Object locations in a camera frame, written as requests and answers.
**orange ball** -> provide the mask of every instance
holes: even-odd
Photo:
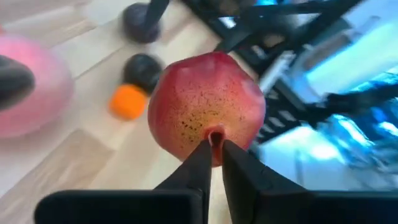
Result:
[[[122,84],[109,102],[109,109],[123,119],[136,119],[145,110],[147,95],[132,84]]]

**black ball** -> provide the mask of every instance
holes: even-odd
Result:
[[[154,58],[146,54],[133,55],[124,66],[123,83],[141,87],[150,95],[159,80],[162,67]]]
[[[34,89],[34,76],[25,65],[0,55],[0,110],[14,106]]]
[[[159,25],[145,27],[145,17],[148,5],[135,3],[127,7],[123,12],[123,29],[128,38],[141,43],[155,42],[160,35]]]

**light wood surface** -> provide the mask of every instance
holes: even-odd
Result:
[[[109,113],[108,100],[132,55],[146,52],[168,65],[211,51],[218,38],[172,1],[160,39],[134,44],[122,35],[119,20],[134,2],[0,0],[0,26],[62,58],[76,85],[61,118],[26,136],[0,139],[0,223],[32,223],[34,205],[56,190],[152,189],[180,165],[153,140],[146,113],[122,121]],[[230,223],[219,168],[213,169],[209,223]]]

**red pomegranate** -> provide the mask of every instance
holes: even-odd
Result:
[[[261,90],[235,60],[212,52],[165,69],[150,99],[148,123],[157,143],[181,161],[209,139],[216,167],[225,139],[250,146],[265,108]]]

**pink ball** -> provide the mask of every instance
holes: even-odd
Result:
[[[57,118],[73,95],[68,68],[39,44],[17,35],[0,35],[0,55],[26,65],[35,77],[29,96],[0,111],[0,138],[30,133]]]

